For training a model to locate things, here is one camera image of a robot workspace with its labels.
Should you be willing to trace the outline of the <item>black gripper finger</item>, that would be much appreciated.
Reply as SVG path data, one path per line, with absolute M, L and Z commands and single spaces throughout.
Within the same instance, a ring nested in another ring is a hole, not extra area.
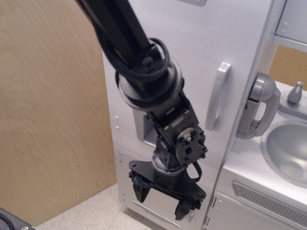
M 180 200 L 175 210 L 175 220 L 182 220 L 194 208 L 190 200 Z
M 145 182 L 141 177 L 136 176 L 133 179 L 133 190 L 139 202 L 143 203 L 151 189 L 151 184 Z

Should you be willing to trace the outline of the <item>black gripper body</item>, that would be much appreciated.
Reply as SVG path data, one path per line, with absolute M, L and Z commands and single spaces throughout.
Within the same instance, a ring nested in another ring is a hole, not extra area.
M 196 167 L 199 173 L 197 178 L 190 178 L 186 168 L 182 168 L 181 171 L 175 174 L 162 173 L 154 168 L 153 163 L 150 161 L 130 161 L 129 168 L 129 178 L 132 179 L 132 182 L 136 176 L 139 176 L 145 182 L 151 184 L 151 189 L 155 189 L 178 201 L 190 200 L 195 208 L 200 208 L 206 198 L 205 191 L 197 185 L 201 178 L 199 166 Z

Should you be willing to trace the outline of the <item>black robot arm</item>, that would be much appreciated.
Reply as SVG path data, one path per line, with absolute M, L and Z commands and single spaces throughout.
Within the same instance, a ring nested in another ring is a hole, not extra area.
M 145 112 L 157 133 L 151 161 L 131 161 L 129 176 L 139 202 L 151 189 L 178 201 L 176 220 L 199 209 L 206 193 L 187 167 L 205 158 L 205 135 L 186 98 L 179 65 L 165 44 L 148 38 L 127 0 L 80 0 L 78 5 L 94 27 L 108 61 L 116 71 L 124 101 Z

